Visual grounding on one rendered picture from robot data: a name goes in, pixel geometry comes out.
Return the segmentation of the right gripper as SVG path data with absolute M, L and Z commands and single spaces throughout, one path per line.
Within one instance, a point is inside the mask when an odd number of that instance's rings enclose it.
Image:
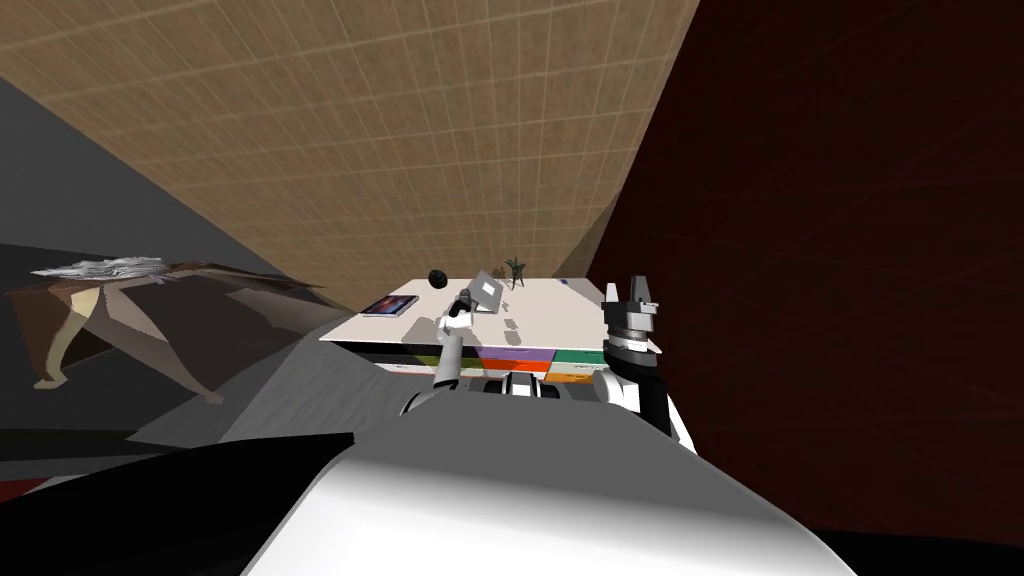
M 650 290 L 646 277 L 634 275 L 631 277 L 630 301 L 620 301 L 616 284 L 607 283 L 601 310 L 606 318 L 626 317 L 628 314 L 654 315 L 658 311 L 658 304 L 649 301 Z

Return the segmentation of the grey laptop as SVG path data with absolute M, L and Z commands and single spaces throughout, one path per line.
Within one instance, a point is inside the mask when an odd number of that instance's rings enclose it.
M 475 313 L 498 313 L 503 300 L 504 285 L 481 270 L 469 282 L 466 289 L 470 293 Z

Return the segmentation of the dark tablet with colourful screen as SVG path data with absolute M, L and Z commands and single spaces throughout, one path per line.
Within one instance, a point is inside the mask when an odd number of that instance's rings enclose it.
M 364 308 L 359 316 L 399 317 L 419 299 L 420 297 L 416 294 L 390 294 Z

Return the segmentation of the white dresser with coloured drawers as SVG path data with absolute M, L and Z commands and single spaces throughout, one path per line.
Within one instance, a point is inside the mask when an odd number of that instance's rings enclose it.
M 399 317 L 356 314 L 322 340 L 387 370 L 430 374 L 435 386 L 458 377 L 498 380 L 509 373 L 550 382 L 588 382 L 604 370 L 605 293 L 586 279 L 539 278 L 504 285 L 498 313 L 449 307 L 473 279 L 453 279 L 441 290 L 415 279 L 392 294 L 420 299 Z

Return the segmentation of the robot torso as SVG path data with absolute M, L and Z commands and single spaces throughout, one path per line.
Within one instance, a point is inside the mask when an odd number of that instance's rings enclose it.
M 357 431 L 242 576 L 855 576 L 615 404 L 438 388 Z

